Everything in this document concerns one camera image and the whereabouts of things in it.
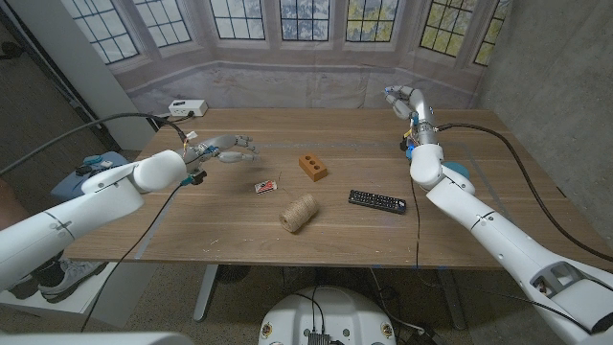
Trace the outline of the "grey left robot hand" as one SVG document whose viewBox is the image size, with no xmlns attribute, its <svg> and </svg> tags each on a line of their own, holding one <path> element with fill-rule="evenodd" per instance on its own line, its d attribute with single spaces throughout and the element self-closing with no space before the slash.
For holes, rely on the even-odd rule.
<svg viewBox="0 0 613 345">
<path fill-rule="evenodd" d="M 202 165 L 210 159 L 222 163 L 259 160 L 259 151 L 252 141 L 246 135 L 225 134 L 198 144 L 186 144 L 177 153 L 183 158 L 187 172 L 197 174 L 203 171 Z"/>
</svg>

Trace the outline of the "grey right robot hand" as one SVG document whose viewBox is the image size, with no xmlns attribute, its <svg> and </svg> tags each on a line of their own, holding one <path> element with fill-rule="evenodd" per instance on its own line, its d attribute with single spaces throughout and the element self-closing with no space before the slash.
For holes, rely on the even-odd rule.
<svg viewBox="0 0 613 345">
<path fill-rule="evenodd" d="M 422 92 L 406 85 L 386 86 L 385 100 L 401 120 L 410 122 L 410 137 L 418 144 L 437 144 L 434 115 Z"/>
</svg>

